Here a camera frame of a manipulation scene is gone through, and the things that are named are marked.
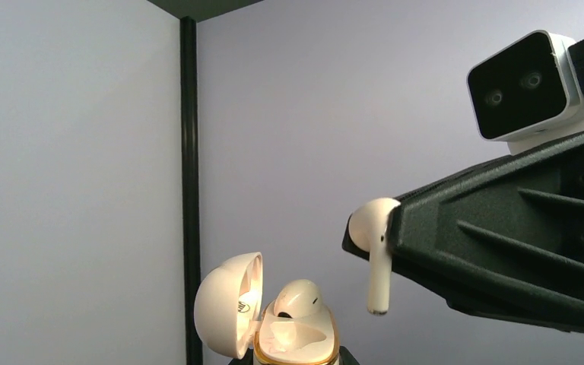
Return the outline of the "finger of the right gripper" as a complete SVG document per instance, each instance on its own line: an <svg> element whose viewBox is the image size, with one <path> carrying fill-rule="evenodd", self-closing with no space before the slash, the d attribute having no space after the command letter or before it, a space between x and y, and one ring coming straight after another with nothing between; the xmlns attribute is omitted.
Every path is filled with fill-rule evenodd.
<svg viewBox="0 0 584 365"><path fill-rule="evenodd" d="M584 334L584 132L398 197L392 270L470 316Z"/></svg>

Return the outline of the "pink earbud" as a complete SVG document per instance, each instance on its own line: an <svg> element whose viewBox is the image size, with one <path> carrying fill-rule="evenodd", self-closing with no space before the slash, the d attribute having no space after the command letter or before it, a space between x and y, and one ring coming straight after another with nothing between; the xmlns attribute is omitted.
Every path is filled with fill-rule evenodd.
<svg viewBox="0 0 584 365"><path fill-rule="evenodd" d="M319 286L308 279L287 283L274 301L273 313L282 318L298 319L317 314L323 308Z"/></svg>
<svg viewBox="0 0 584 365"><path fill-rule="evenodd" d="M367 310L374 316L389 311L392 254L387 248L387 229L390 214L399 205L394 198L376 198L355 210L348 221L348 236L369 254Z"/></svg>

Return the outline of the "pink earbuds charging case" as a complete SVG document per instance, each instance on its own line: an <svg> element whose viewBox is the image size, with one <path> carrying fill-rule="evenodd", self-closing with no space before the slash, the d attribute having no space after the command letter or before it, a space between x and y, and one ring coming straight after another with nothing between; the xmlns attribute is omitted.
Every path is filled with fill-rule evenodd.
<svg viewBox="0 0 584 365"><path fill-rule="evenodd" d="M324 304L298 319L273 313L263 303L260 252L222 262L201 282L195 298L195 328L214 353L250 364L343 364L338 328Z"/></svg>

